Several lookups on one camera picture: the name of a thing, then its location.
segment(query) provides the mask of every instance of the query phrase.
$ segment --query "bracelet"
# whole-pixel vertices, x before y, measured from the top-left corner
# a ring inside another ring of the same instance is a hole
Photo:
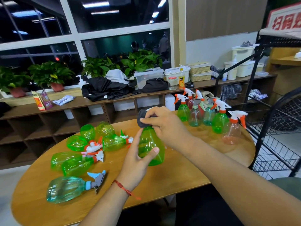
[[[116,183],[118,185],[119,188],[123,189],[129,196],[133,196],[134,198],[136,198],[137,200],[141,200],[140,197],[136,197],[131,191],[127,190],[126,188],[123,187],[123,185],[118,182],[117,180],[114,179],[114,181],[112,182],[113,183]]]

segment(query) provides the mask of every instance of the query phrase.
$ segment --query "terracotta pot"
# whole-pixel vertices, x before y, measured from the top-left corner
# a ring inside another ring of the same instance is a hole
[[[54,92],[61,92],[64,90],[63,85],[59,83],[51,83],[50,86]]]
[[[10,88],[9,91],[11,95],[13,95],[13,97],[15,98],[21,98],[26,96],[26,93],[22,90],[21,87]]]

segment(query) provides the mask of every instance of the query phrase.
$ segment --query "potted plant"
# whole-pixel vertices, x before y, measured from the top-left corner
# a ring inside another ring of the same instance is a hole
[[[30,77],[26,71],[20,71],[18,67],[0,66],[0,89],[4,92],[10,92],[15,98],[26,96],[22,87],[30,82]]]
[[[109,70],[120,69],[120,66],[108,57],[106,59],[87,57],[82,63],[85,64],[82,75],[91,75],[92,78],[104,77]]]
[[[50,86],[54,92],[60,92],[64,90],[64,81],[72,79],[75,73],[68,67],[48,61],[46,63],[33,64],[28,70],[31,74],[31,79],[40,87]]]
[[[139,51],[135,53],[130,52],[128,59],[122,59],[121,62],[124,65],[124,74],[126,76],[129,74],[133,75],[135,70],[143,72],[148,68],[154,68],[155,65],[162,67],[160,55],[143,49],[139,49]]]

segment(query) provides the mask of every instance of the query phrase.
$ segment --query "window frame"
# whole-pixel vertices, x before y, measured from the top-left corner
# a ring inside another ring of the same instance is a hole
[[[44,37],[44,38],[32,39],[32,40],[23,40],[23,41],[2,43],[2,44],[0,44],[0,51],[7,51],[7,50],[19,49],[19,48],[36,47],[36,46],[41,46],[41,45],[54,45],[54,44],[60,44],[60,43],[74,42],[75,46],[77,48],[77,52],[80,56],[80,59],[81,59],[81,61],[83,61],[86,59],[86,54],[84,51],[84,47],[82,45],[82,41],[84,41],[84,40],[169,29],[171,65],[172,65],[172,68],[175,67],[174,36],[173,36],[173,21],[172,21],[172,19],[173,19],[173,17],[172,17],[173,16],[172,0],[168,0],[169,21],[167,21],[167,22],[130,26],[130,27],[124,27],[124,28],[108,29],[108,30],[100,30],[100,31],[92,31],[92,32],[83,32],[83,33],[79,33],[77,31],[68,0],[60,0],[60,2],[61,2],[64,14],[65,14],[67,23],[69,25],[71,34],[59,35],[59,36],[53,36],[53,37]],[[79,88],[80,86],[73,85],[73,86],[65,86],[64,88],[72,89],[72,88],[77,88],[77,87]],[[2,94],[2,96],[4,98],[12,97],[12,95],[7,95],[5,92],[0,91],[0,93]]]

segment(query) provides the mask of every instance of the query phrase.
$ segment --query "cubby shelf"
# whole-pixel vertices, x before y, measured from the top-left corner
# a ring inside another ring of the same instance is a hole
[[[261,83],[261,92],[274,85],[276,75],[269,74],[265,77],[255,76],[256,81]],[[250,76],[236,78],[236,80],[220,81],[219,87],[226,84],[243,84],[244,94]],[[199,81],[194,83],[193,89],[204,89],[213,91],[215,80]],[[149,109],[153,106],[165,106],[165,95],[183,92],[182,89],[174,91],[158,91],[154,93],[141,93],[129,95],[118,100],[103,100],[91,102],[87,98],[78,96],[74,101],[63,106],[54,105],[46,111],[39,111],[36,104],[21,105],[12,108],[0,117],[0,169],[17,167],[33,163],[41,154],[54,146],[56,143],[76,134],[80,127],[91,124],[94,127],[101,121],[117,123],[137,118],[141,109]],[[159,104],[153,106],[139,107],[137,99],[157,96]],[[243,103],[243,97],[238,97],[232,102],[235,105]],[[114,102],[133,102],[135,108],[116,111]],[[91,114],[89,106],[99,106],[103,114]],[[73,119],[68,119],[65,110],[71,111]]]

